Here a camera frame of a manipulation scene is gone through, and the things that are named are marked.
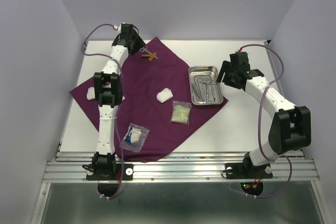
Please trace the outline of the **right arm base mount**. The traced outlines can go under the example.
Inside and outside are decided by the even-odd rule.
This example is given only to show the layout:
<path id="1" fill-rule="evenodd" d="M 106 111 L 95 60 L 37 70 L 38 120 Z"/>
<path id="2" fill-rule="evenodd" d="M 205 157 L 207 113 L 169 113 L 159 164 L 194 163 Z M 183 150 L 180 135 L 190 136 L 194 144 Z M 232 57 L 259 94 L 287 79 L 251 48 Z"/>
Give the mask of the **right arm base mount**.
<path id="1" fill-rule="evenodd" d="M 270 164 L 254 166 L 249 153 L 244 155 L 241 162 L 226 163 L 224 167 L 221 176 L 227 179 L 242 179 L 240 186 L 248 196 L 261 196 L 264 189 L 262 179 L 273 178 Z"/>

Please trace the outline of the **steel hemostat forceps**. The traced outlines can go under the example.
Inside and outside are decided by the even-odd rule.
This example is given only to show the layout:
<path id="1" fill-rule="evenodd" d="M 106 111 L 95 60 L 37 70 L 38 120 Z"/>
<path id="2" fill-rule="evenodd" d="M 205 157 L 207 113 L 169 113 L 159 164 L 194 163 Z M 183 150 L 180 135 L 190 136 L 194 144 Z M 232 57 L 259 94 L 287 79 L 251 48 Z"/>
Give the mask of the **steel hemostat forceps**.
<path id="1" fill-rule="evenodd" d="M 197 82 L 199 84 L 199 88 L 201 89 L 202 95 L 203 95 L 203 98 L 204 98 L 204 102 L 203 103 L 206 103 L 206 79 L 208 79 L 208 78 L 201 78 L 201 77 L 199 77 L 197 79 Z"/>

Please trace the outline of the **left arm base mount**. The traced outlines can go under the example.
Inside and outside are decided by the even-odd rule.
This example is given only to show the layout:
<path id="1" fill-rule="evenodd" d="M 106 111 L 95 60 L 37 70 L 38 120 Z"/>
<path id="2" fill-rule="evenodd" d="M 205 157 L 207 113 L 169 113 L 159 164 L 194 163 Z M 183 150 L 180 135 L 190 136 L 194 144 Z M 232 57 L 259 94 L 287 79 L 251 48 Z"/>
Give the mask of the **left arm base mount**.
<path id="1" fill-rule="evenodd" d="M 134 165 L 121 160 L 117 163 L 115 154 L 102 155 L 96 152 L 90 164 L 83 164 L 82 168 L 87 172 L 86 180 L 102 183 L 97 185 L 99 197 L 111 200 L 118 195 L 123 181 L 133 179 Z"/>

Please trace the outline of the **steel tweezers pair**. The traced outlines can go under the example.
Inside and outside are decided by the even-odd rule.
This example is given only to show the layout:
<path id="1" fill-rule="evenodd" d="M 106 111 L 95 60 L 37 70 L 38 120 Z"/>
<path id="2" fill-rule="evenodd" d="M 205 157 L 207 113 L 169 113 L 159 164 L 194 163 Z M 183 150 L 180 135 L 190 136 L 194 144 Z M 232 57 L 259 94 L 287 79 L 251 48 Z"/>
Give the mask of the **steel tweezers pair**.
<path id="1" fill-rule="evenodd" d="M 191 86 L 192 86 L 192 92 L 193 92 L 195 103 L 197 103 L 198 102 L 198 94 L 197 94 L 197 91 L 195 89 L 195 85 L 192 83 Z"/>

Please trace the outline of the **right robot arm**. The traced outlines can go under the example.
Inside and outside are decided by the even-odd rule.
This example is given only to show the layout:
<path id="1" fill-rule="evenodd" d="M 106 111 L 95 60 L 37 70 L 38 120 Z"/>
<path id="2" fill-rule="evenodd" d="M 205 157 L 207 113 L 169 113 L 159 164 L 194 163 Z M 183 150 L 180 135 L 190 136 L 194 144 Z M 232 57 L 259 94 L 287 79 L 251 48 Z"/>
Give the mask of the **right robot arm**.
<path id="1" fill-rule="evenodd" d="M 261 114 L 265 110 L 272 119 L 268 140 L 258 141 L 258 148 L 249 152 L 249 160 L 242 163 L 244 175 L 253 177 L 260 166 L 274 162 L 288 151 L 296 151 L 311 144 L 311 113 L 306 106 L 297 106 L 271 87 L 265 75 L 251 69 L 246 52 L 229 55 L 223 61 L 217 82 L 244 90 L 259 102 L 258 137 L 261 137 Z"/>

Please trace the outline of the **steel instrument tray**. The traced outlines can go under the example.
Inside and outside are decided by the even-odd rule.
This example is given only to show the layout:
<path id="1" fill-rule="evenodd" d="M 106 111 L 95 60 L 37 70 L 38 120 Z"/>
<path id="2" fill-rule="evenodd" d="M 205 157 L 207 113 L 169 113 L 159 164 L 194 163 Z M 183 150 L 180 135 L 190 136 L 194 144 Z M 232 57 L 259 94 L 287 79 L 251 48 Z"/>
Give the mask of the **steel instrument tray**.
<path id="1" fill-rule="evenodd" d="M 224 102 L 220 85 L 216 82 L 215 66 L 192 66 L 188 69 L 191 100 L 194 105 L 219 105 Z"/>

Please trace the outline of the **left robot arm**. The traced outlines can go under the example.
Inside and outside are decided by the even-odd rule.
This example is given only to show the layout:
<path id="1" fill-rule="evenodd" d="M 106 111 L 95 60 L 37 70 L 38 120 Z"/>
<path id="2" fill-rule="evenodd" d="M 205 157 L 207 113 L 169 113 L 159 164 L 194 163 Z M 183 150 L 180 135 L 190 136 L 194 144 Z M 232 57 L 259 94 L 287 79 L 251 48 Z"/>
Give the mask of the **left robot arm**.
<path id="1" fill-rule="evenodd" d="M 108 61 L 93 75 L 94 97 L 99 109 L 99 138 L 92 165 L 106 179 L 113 178 L 117 172 L 114 125 L 123 99 L 121 67 L 128 56 L 145 46 L 133 24 L 122 23 L 113 28 L 119 34 L 112 43 L 111 53 L 99 54 L 107 57 Z"/>

